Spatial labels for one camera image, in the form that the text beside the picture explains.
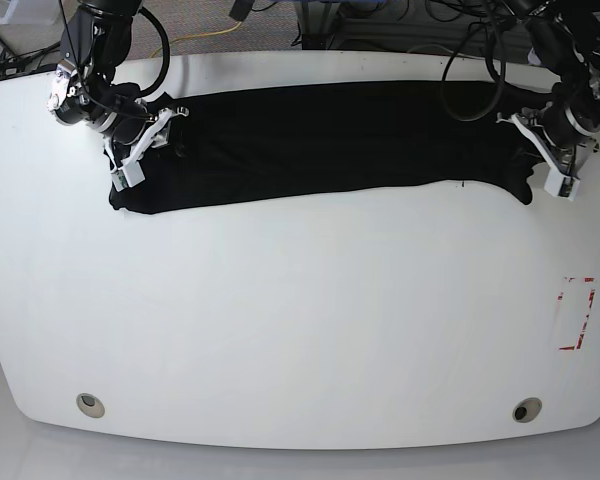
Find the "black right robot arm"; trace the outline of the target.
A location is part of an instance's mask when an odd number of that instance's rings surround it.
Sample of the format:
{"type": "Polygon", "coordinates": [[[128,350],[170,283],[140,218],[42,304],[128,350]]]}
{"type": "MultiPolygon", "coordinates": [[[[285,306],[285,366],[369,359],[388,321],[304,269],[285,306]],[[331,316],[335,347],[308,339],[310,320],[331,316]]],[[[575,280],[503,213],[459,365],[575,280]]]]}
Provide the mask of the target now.
{"type": "Polygon", "coordinates": [[[118,192],[133,188],[145,180],[141,160],[146,151],[167,146],[171,121],[189,115],[184,106],[151,111],[145,101],[163,84],[170,67],[166,30],[141,1],[80,1],[63,24],[62,59],[47,109],[63,125],[84,123],[100,133],[113,187],[118,192]],[[114,82],[130,51],[136,15],[153,25],[163,52],[158,77],[146,88],[114,82]]]}

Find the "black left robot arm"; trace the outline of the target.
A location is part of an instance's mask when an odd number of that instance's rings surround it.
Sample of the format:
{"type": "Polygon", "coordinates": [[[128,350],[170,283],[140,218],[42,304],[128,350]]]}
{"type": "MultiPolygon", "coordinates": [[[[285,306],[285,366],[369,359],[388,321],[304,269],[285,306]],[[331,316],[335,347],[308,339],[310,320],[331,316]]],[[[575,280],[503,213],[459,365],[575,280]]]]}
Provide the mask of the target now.
{"type": "Polygon", "coordinates": [[[555,198],[574,200],[579,171],[596,151],[600,132],[600,21],[590,4],[577,1],[483,1],[477,7],[461,5],[460,11],[481,16],[482,23],[467,30],[469,41],[485,32],[484,62],[494,81],[495,93],[477,113],[451,112],[460,122],[475,122],[494,112],[501,98],[516,96],[529,101],[532,92],[506,79],[504,35],[523,26],[539,64],[559,77],[544,105],[524,106],[510,115],[498,114],[499,122],[517,128],[548,165],[544,189],[555,198]]]}

